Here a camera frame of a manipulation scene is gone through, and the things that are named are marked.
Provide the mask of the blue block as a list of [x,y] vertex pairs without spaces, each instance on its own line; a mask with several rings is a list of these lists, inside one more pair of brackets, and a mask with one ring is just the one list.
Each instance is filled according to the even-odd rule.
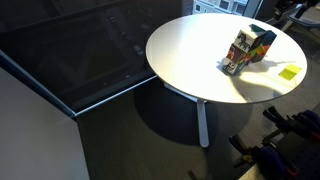
[[257,48],[259,45],[262,45],[265,51],[268,51],[277,35],[272,30],[265,30],[255,24],[251,24],[250,27],[257,35],[257,38],[253,43],[253,47]]

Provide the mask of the picture block tower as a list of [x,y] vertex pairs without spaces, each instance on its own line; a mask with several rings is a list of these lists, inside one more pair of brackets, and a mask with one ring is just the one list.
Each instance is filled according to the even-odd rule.
[[223,60],[222,68],[231,75],[239,73],[255,55],[253,43],[257,35],[252,30],[240,30]]

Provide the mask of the orange block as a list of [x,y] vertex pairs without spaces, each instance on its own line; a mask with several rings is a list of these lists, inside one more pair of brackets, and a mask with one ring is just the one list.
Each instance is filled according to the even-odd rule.
[[256,63],[259,62],[263,59],[263,57],[265,56],[266,51],[265,48],[263,46],[259,46],[255,49],[255,55],[252,57],[251,62],[252,63]]

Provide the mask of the green block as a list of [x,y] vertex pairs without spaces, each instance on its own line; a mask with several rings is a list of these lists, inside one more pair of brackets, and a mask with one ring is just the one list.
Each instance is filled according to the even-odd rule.
[[301,71],[301,68],[293,65],[293,64],[289,64],[288,66],[286,66],[280,73],[279,76],[286,79],[286,80],[291,80],[292,78],[294,78],[299,72]]

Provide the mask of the white table base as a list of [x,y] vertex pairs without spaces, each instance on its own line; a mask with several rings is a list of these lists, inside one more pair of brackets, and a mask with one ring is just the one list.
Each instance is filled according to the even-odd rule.
[[206,117],[206,106],[205,106],[205,103],[206,101],[203,100],[203,99],[199,99],[199,98],[196,98],[196,97],[193,97],[191,95],[188,95],[186,93],[183,93],[182,91],[174,88],[173,86],[165,83],[164,86],[195,102],[196,103],[196,106],[197,106],[197,119],[198,119],[198,132],[199,132],[199,143],[202,147],[208,147],[209,146],[209,133],[208,133],[208,125],[207,125],[207,117]]

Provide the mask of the black clamp rig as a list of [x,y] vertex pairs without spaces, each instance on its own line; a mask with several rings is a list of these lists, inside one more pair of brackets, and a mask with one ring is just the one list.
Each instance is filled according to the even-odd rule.
[[277,129],[259,146],[246,146],[238,135],[229,142],[241,153],[236,180],[320,180],[320,116],[311,110],[283,117],[274,106],[263,111]]

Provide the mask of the grey office chair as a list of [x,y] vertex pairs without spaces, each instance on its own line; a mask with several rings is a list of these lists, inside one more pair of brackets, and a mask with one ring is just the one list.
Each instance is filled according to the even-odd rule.
[[281,25],[280,30],[299,39],[320,42],[319,0],[275,0],[273,16],[267,23]]

